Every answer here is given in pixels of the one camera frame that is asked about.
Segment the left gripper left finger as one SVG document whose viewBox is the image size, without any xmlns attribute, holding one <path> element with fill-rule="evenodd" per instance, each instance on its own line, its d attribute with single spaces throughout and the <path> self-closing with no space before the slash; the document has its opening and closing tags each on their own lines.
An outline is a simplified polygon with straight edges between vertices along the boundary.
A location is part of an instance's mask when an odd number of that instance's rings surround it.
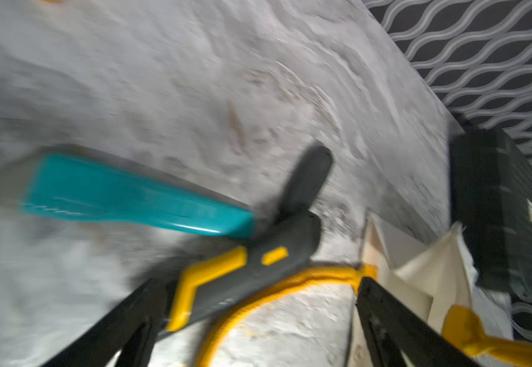
<svg viewBox="0 0 532 367">
<path fill-rule="evenodd" d="M 165 285 L 150 279 L 45 366 L 147 366 L 167 306 Z"/>
</svg>

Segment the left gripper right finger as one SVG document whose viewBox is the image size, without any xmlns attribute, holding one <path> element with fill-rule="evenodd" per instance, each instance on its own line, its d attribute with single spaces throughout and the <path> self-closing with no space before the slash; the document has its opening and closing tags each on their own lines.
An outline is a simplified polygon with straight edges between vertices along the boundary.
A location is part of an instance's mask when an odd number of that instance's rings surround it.
<svg viewBox="0 0 532 367">
<path fill-rule="evenodd" d="M 359 286 L 356 308 L 373 366 L 476 366 L 373 278 Z"/>
</svg>

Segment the teal utility knife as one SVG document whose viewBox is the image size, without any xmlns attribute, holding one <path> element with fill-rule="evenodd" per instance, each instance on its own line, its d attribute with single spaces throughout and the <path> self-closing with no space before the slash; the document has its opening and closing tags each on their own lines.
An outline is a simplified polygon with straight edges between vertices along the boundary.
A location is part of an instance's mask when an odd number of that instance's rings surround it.
<svg viewBox="0 0 532 367">
<path fill-rule="evenodd" d="M 249 238 L 249 209 L 95 160 L 51 152 L 0 168 L 0 207 L 90 223 L 135 223 L 207 236 Z"/>
</svg>

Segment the white canvas pouch yellow handles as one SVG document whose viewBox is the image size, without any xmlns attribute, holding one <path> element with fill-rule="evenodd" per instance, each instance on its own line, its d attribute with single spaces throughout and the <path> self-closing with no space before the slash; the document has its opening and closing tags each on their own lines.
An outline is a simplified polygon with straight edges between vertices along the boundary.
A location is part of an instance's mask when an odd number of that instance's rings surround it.
<svg viewBox="0 0 532 367">
<path fill-rule="evenodd" d="M 229 332 L 259 307 L 321 284 L 357 289 L 363 278 L 376 280 L 446 341 L 469 357 L 489 355 L 513 366 L 532 366 L 532 344 L 488 336 L 472 311 L 476 270 L 454 223 L 444 237 L 426 246 L 376 213 L 368 212 L 362 265 L 319 266 L 303 270 L 230 309 L 212 328 L 196 364 L 211 364 Z"/>
</svg>

